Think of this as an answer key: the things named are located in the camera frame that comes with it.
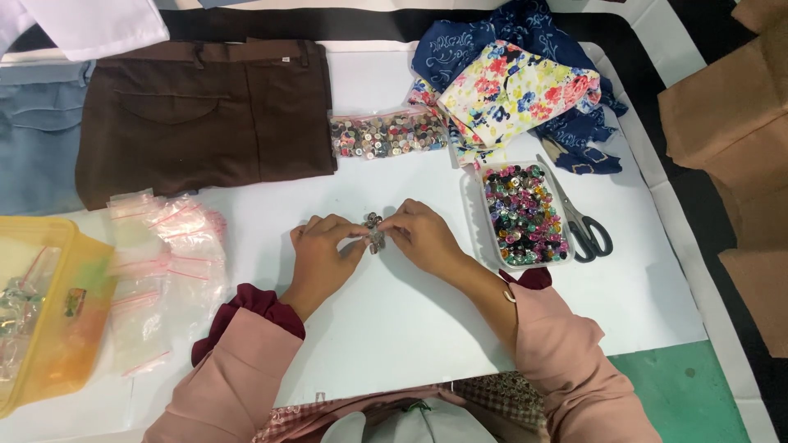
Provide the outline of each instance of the white shirt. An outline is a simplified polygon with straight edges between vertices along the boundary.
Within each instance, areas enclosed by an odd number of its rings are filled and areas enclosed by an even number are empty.
[[[153,0],[0,0],[0,57],[36,22],[73,61],[169,39]]]

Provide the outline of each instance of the left hand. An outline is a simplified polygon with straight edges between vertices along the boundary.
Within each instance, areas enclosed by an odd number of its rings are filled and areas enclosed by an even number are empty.
[[[343,257],[337,250],[339,242],[369,233],[367,228],[335,214],[326,218],[315,215],[305,225],[290,231],[295,269],[290,288],[279,301],[289,304],[301,320],[306,321],[350,278],[368,244],[366,239],[357,240]]]

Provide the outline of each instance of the white table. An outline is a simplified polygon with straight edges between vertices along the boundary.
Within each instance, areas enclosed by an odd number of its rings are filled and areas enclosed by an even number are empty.
[[[335,108],[382,110],[400,104],[413,79],[410,58],[404,52],[329,54]],[[608,124],[615,123],[612,113],[608,116]],[[615,250],[591,263],[554,266],[555,288],[576,314],[599,323],[606,333],[601,341],[606,355],[704,340],[689,286],[626,140],[618,136],[604,150],[622,159],[623,172],[576,176],[553,171],[575,206],[607,228]],[[507,151],[512,161],[544,156],[528,134]],[[442,214],[463,250],[490,263],[479,256],[479,244],[488,235],[482,225],[486,212],[474,210],[477,191],[470,188],[466,171],[452,168],[449,155],[341,159],[332,177],[210,189],[198,198],[228,220],[233,284],[250,282],[281,293],[295,259],[291,228],[312,214],[359,221],[370,211],[390,215],[408,197]],[[106,238],[105,216],[101,211],[69,215],[100,240]],[[379,255],[365,255],[350,281],[306,328],[307,339],[284,377],[276,406],[313,402],[318,393],[330,400],[513,369],[473,305],[416,269],[393,244]],[[177,342],[170,363],[133,381],[108,374],[111,352],[108,346],[102,349],[98,369],[82,391],[24,406],[0,420],[0,443],[148,426],[191,369],[186,341]],[[40,417],[49,424],[35,426]]]

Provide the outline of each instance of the right hand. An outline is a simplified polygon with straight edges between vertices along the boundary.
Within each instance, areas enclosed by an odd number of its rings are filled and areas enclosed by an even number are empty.
[[[377,228],[419,269],[447,280],[468,260],[446,221],[422,202],[407,199]]]

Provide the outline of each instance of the sticker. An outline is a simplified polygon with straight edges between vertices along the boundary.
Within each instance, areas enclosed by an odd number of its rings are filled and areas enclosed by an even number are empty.
[[[85,304],[86,296],[85,289],[69,289],[69,294],[65,298],[65,312],[63,314],[66,317],[79,317],[82,314],[82,306]]]

